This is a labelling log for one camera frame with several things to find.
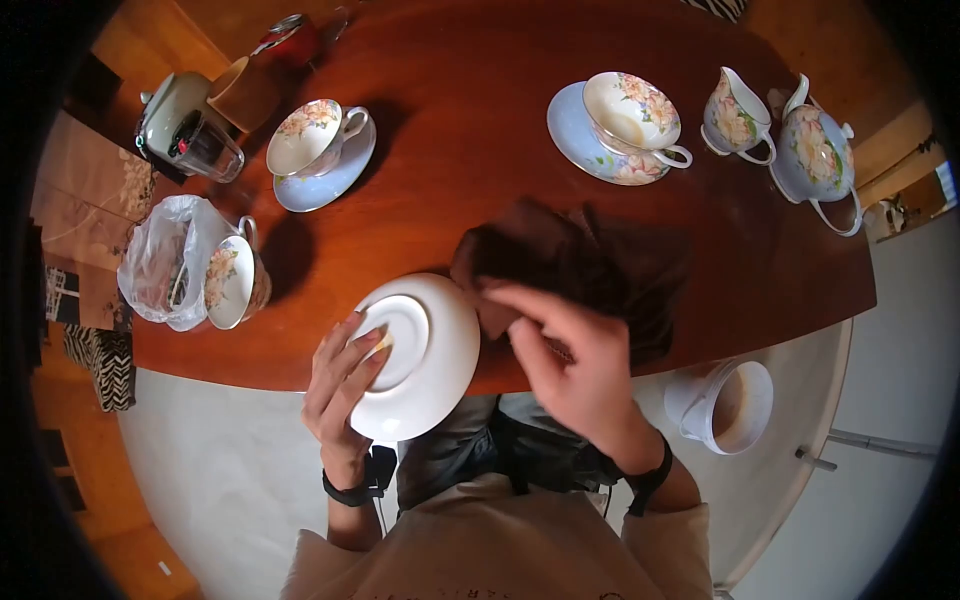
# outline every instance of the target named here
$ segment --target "drinking glass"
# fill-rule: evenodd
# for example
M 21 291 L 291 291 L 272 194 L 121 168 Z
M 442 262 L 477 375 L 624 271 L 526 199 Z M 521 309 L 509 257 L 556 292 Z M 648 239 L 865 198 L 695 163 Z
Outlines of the drinking glass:
M 218 183 L 230 183 L 243 169 L 243 151 L 215 123 L 194 110 L 174 133 L 170 157 L 181 170 L 198 173 Z

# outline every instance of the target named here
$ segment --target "white bucket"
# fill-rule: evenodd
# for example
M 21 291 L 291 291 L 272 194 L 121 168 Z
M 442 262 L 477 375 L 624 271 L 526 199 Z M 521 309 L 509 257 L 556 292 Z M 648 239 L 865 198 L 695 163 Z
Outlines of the white bucket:
M 721 396 L 721 391 L 729 396 Z M 728 411 L 730 425 L 714 437 L 718 398 Z M 753 445 L 766 428 L 773 406 L 770 373 L 754 361 L 730 360 L 701 377 L 681 375 L 663 395 L 666 415 L 680 427 L 680 434 L 703 442 L 717 454 L 739 454 Z

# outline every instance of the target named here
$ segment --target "shirt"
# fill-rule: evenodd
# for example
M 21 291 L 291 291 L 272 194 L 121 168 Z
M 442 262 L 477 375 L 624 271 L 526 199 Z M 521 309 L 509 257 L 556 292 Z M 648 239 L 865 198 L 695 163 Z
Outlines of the shirt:
M 584 492 L 514 495 L 487 473 L 405 512 L 369 552 L 300 530 L 281 600 L 712 598 L 708 506 L 624 516 Z

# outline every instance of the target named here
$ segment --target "wristband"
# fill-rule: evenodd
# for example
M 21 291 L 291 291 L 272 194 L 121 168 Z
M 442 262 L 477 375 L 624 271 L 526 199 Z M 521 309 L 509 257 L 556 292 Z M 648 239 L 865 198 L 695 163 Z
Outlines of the wristband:
M 347 506 L 363 506 L 373 498 L 382 498 L 390 486 L 396 468 L 396 453 L 385 446 L 375 445 L 372 454 L 364 457 L 363 482 L 349 490 L 337 490 L 326 477 L 324 469 L 324 491 L 333 500 Z
M 627 509 L 627 515 L 643 516 L 643 512 L 647 508 L 647 502 L 650 501 L 650 496 L 663 485 L 666 476 L 673 467 L 673 452 L 670 451 L 670 444 L 667 443 L 662 433 L 660 433 L 660 438 L 663 440 L 663 461 L 660 462 L 660 466 L 642 475 L 626 475 L 624 477 L 634 490 L 634 501 Z

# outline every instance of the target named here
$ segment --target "floral teapot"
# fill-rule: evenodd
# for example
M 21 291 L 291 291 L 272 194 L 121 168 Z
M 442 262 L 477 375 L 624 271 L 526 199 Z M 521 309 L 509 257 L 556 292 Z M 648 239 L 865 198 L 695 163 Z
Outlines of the floral teapot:
M 853 189 L 853 151 L 849 139 L 853 129 L 837 125 L 817 106 L 804 104 L 810 79 L 801 74 L 800 86 L 783 107 L 783 127 L 777 143 L 777 159 L 770 174 L 781 194 L 793 204 L 807 201 L 831 229 L 849 237 L 860 230 L 863 211 Z M 853 197 L 853 225 L 842 230 L 833 225 L 820 207 Z

